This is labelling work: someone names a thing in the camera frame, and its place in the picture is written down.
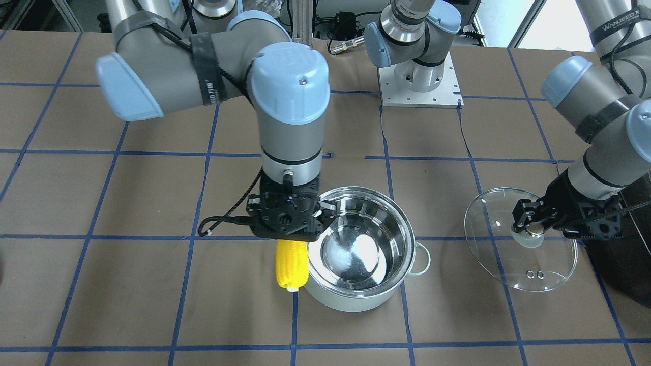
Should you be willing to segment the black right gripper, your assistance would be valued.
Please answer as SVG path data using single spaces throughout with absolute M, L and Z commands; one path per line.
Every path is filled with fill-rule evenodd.
M 288 187 L 263 173 L 259 195 L 249 195 L 246 211 L 248 224 L 258 238 L 288 239 L 314 242 L 326 226 L 321 220 L 335 219 L 339 214 L 336 201 L 319 199 L 319 179 L 305 185 Z

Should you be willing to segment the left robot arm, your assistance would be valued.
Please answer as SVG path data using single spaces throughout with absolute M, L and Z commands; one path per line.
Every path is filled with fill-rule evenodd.
M 619 192 L 649 172 L 649 5 L 578 1 L 600 64 L 572 56 L 544 79 L 547 102 L 589 144 L 535 201 L 521 199 L 511 235 L 537 247 L 548 229 L 567 238 L 610 239 L 620 231 Z M 447 2 L 392 1 L 364 32 L 367 55 L 395 66 L 407 87 L 437 88 L 459 11 Z

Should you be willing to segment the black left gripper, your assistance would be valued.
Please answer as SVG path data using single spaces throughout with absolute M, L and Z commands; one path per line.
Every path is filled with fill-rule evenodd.
M 622 230 L 621 197 L 596 201 L 580 194 L 570 183 L 565 170 L 547 187 L 544 202 L 520 199 L 512 211 L 514 232 L 542 237 L 549 229 L 563 232 L 570 239 L 609 240 Z

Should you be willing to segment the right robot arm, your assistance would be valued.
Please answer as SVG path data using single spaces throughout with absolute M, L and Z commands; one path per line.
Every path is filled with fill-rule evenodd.
M 169 1 L 106 4 L 115 51 L 97 60 L 96 76 L 119 118 L 158 118 L 239 96 L 256 112 L 259 194 L 247 197 L 245 216 L 207 217 L 198 235 L 235 223 L 258 238 L 317 241 L 336 217 L 319 197 L 331 95 L 325 58 L 260 10 L 238 14 L 220 33 L 185 36 Z

